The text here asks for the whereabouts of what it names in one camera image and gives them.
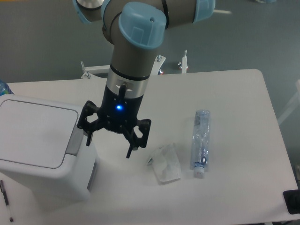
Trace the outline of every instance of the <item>plastic water bottle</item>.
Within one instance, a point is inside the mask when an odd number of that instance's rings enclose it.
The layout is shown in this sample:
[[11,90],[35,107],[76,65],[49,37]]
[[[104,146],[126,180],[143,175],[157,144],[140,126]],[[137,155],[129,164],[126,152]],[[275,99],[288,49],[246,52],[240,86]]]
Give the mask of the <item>plastic water bottle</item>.
[[194,176],[202,178],[204,169],[207,167],[210,140],[210,112],[208,110],[196,111],[191,169],[194,170]]
[[5,94],[13,94],[8,84],[0,80],[0,96]]

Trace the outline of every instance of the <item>pen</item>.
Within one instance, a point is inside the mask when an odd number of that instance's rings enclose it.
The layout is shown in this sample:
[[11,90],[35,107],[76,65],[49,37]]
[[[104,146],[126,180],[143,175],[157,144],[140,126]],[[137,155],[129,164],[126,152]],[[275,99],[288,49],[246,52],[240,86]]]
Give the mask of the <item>pen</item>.
[[0,180],[0,188],[1,188],[1,192],[2,192],[3,197],[4,197],[4,201],[5,201],[5,204],[6,204],[6,208],[7,208],[8,214],[10,215],[9,221],[10,221],[10,222],[13,222],[14,219],[13,219],[13,216],[12,216],[12,214],[11,214],[10,207],[9,207],[8,196],[7,196],[6,190],[5,190],[5,188],[4,188],[4,182],[3,182],[3,180]]

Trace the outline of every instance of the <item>white table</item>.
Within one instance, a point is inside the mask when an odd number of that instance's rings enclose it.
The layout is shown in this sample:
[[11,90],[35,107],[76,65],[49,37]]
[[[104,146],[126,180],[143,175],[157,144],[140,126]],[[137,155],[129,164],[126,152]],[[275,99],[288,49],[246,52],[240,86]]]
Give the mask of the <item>white table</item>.
[[[12,83],[15,94],[84,105],[101,104],[106,79]],[[195,111],[211,111],[209,171],[189,170]],[[88,202],[33,194],[1,174],[20,225],[235,225],[299,219],[282,192],[296,189],[271,101],[258,70],[151,77],[138,118],[152,119],[147,148],[126,159],[128,142],[94,134],[100,165]],[[146,161],[175,142],[179,181],[159,185]],[[0,197],[1,224],[10,224]]]

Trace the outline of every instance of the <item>white box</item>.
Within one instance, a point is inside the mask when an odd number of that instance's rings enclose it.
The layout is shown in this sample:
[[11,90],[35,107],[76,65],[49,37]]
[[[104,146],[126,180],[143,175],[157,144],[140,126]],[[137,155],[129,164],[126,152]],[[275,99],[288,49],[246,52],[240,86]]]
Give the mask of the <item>white box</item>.
[[33,191],[86,200],[98,155],[77,128],[81,107],[0,97],[0,172]]

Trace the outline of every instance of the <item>blue led light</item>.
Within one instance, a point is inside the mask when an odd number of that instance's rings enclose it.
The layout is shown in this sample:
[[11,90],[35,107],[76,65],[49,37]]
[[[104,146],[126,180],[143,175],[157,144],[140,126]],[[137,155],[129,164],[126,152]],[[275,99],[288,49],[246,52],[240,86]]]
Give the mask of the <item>blue led light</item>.
[[121,110],[123,110],[123,106],[117,105],[116,109],[119,110],[119,111],[121,111]]

